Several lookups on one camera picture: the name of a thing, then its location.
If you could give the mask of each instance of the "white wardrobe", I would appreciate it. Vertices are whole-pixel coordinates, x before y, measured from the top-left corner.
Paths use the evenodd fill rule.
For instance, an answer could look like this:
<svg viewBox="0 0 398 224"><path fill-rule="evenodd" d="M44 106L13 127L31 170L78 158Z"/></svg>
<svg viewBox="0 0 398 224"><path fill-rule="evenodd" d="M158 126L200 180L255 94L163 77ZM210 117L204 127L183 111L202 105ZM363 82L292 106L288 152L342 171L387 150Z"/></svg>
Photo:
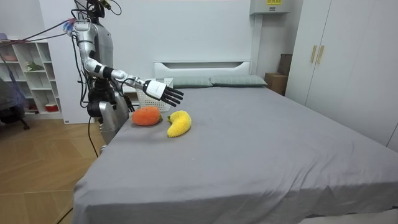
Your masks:
<svg viewBox="0 0 398 224"><path fill-rule="evenodd" d="M398 0L304 0L286 97L398 152Z"/></svg>

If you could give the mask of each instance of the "wooden floor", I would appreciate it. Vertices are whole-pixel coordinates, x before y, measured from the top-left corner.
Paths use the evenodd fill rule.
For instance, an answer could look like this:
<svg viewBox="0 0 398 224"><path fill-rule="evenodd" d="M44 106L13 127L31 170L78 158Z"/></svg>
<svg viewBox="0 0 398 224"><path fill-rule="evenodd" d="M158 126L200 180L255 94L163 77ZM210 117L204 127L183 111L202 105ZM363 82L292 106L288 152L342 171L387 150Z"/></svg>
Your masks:
<svg viewBox="0 0 398 224"><path fill-rule="evenodd" d="M72 207L73 187L96 159L87 124L28 123L27 131L20 123L0 127L0 224L56 223ZM97 124L91 125L91 138L97 150L104 144Z"/></svg>

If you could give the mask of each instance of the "plush banana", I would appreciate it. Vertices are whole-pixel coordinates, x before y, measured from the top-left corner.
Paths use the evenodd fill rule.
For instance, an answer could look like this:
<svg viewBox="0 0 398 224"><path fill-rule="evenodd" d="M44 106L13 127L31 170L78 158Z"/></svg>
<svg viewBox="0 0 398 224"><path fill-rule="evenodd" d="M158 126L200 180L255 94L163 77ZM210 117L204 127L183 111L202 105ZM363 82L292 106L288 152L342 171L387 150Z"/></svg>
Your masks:
<svg viewBox="0 0 398 224"><path fill-rule="evenodd" d="M167 118L172 123L169 130L167 130L169 137L180 136L191 128L192 120L186 111L176 111Z"/></svg>

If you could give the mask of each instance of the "white basket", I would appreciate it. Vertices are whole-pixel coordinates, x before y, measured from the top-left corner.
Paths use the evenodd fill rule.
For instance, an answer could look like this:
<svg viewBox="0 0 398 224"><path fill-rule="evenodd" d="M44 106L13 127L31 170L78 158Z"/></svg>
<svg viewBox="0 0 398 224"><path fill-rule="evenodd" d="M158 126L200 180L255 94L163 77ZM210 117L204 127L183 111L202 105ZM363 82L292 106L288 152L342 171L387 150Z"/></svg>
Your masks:
<svg viewBox="0 0 398 224"><path fill-rule="evenodd" d="M173 88L173 78L162 78L162 79L157 79L156 81L158 82L164 82L167 86ZM137 96L138 96L138 101L139 101L139 106L141 108L145 106L156 106L160 112L168 112L170 110L170 105L167 103L164 103L163 101L157 101L149 96L147 96L142 90L137 89Z"/></svg>

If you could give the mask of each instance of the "orange carrot toy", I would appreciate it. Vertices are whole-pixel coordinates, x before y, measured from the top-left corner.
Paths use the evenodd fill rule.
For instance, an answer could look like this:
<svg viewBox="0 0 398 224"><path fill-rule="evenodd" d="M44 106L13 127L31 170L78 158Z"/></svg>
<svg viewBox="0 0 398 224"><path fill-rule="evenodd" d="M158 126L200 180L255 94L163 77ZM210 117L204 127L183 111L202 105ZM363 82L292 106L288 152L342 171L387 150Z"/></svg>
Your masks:
<svg viewBox="0 0 398 224"><path fill-rule="evenodd" d="M156 106L146 106L133 112L131 120L139 126L151 126L157 124L160 119L160 111Z"/></svg>

